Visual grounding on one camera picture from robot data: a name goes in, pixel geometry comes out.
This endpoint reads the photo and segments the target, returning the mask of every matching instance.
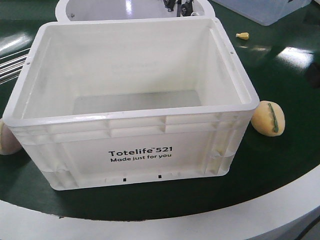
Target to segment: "yellow potato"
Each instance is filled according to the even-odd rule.
[[[251,118],[251,124],[265,136],[279,136],[285,130],[285,114],[275,102],[261,101]]]
[[[241,32],[241,33],[237,33],[235,35],[236,38],[240,38],[243,40],[248,40],[249,39],[249,33],[248,32]]]
[[[10,131],[3,120],[0,119],[0,154],[10,155],[18,152],[22,148],[16,137]]]

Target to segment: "clear plastic container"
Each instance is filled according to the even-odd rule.
[[[214,2],[251,19],[269,26],[284,16],[311,3],[311,0],[213,0]]]
[[[66,190],[222,176],[258,104],[216,18],[52,22],[3,120]]]

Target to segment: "black metal part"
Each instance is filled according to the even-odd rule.
[[[168,9],[168,12],[174,11],[176,0],[163,0],[163,3],[164,3],[164,7]]]
[[[177,17],[181,16],[181,4],[182,4],[182,0],[178,0],[176,2],[176,16]]]
[[[184,17],[191,16],[193,13],[192,0],[185,1],[184,4],[181,5],[181,15]]]

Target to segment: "white curved edge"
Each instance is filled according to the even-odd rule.
[[[58,22],[71,22],[67,16],[67,4],[70,0],[60,0],[55,7],[55,18]],[[215,18],[214,7],[208,0],[196,0],[203,8],[205,15],[209,18]]]
[[[69,0],[60,0],[55,7],[55,18],[58,22],[71,22],[67,16],[66,8]]]
[[[246,240],[279,235],[320,206],[320,165],[258,198],[210,212],[146,221],[49,215],[0,201],[0,239]]]

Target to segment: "white plastic crate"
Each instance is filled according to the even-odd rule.
[[[3,119],[66,190],[224,175],[258,104],[216,18],[52,22]]]
[[[269,26],[288,14],[311,3],[311,0],[213,1],[263,26]]]

